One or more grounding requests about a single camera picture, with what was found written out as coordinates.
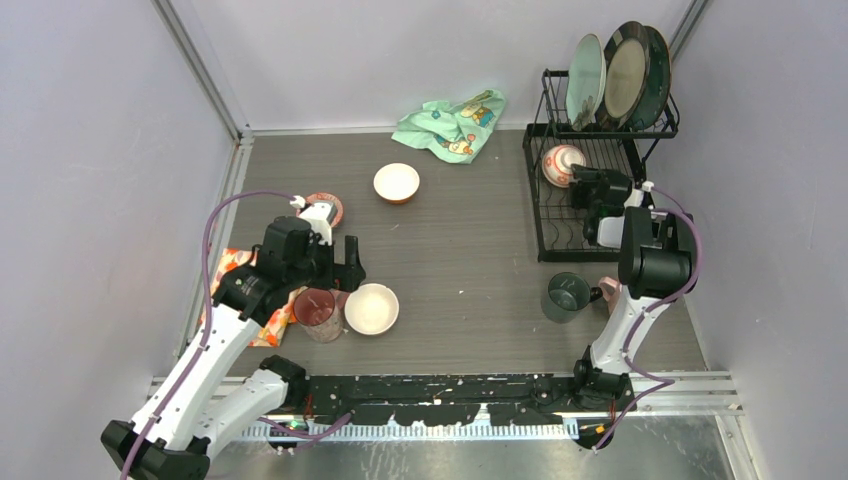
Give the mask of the dark blue floral plate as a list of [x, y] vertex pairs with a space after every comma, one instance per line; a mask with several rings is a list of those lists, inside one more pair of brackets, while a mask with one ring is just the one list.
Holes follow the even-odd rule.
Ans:
[[658, 121], [666, 107], [672, 81], [670, 50], [665, 38], [652, 26], [645, 29], [650, 39], [650, 68], [639, 103], [628, 119], [628, 126], [638, 131], [647, 130]]

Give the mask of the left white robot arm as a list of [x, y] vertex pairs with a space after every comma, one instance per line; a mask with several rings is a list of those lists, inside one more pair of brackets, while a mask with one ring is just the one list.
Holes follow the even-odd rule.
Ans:
[[298, 412], [309, 381], [303, 367], [265, 358], [236, 390], [213, 394], [248, 344], [308, 287], [355, 291], [366, 278], [357, 237], [345, 238], [343, 263], [329, 234], [293, 216], [268, 225], [245, 263], [226, 272], [202, 327], [160, 388], [131, 420], [110, 421], [101, 443], [124, 479], [202, 479], [212, 460], [244, 429], [278, 409]]

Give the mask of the white bowl orange outside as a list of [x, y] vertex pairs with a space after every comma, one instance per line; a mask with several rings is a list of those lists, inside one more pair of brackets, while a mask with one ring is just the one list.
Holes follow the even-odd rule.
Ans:
[[412, 199], [420, 186], [420, 175], [405, 163], [381, 167], [373, 178], [377, 195], [390, 204], [404, 204]]

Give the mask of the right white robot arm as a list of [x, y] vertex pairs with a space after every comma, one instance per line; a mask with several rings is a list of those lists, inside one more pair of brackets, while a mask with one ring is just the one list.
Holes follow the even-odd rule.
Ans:
[[694, 288], [702, 267], [703, 242], [681, 204], [628, 206], [618, 223], [618, 300], [600, 336], [575, 363], [570, 385], [574, 405], [583, 410], [615, 407], [633, 372], [659, 389], [673, 383], [641, 369], [635, 355], [659, 316]]

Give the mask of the orange coral pattern bowl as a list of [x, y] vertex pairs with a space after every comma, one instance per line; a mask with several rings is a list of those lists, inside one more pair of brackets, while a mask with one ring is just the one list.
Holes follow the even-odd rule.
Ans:
[[542, 159], [542, 173], [556, 187], [567, 188], [574, 178], [574, 167], [586, 167], [587, 159], [576, 146], [561, 144], [549, 149]]

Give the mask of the mint green flower plate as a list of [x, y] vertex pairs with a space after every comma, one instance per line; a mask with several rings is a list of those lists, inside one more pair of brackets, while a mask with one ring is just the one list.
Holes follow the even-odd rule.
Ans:
[[600, 39], [596, 34], [586, 34], [578, 43], [568, 69], [565, 108], [573, 130], [581, 131], [595, 121], [603, 100], [606, 71]]

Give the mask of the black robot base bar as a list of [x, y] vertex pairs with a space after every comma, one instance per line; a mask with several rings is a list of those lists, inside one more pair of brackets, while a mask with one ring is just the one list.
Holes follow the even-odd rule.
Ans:
[[600, 389], [570, 374], [312, 376], [294, 403], [275, 414], [304, 415], [331, 424], [466, 426], [483, 416], [493, 426], [553, 425], [564, 414], [609, 419], [634, 398], [632, 382]]

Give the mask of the black rimmed cream plate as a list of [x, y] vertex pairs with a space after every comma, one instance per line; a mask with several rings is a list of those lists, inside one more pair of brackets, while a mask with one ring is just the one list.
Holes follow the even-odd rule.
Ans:
[[617, 130], [629, 120], [645, 90], [650, 70], [646, 27], [638, 21], [622, 24], [604, 47], [604, 59], [606, 81], [597, 119], [604, 130]]

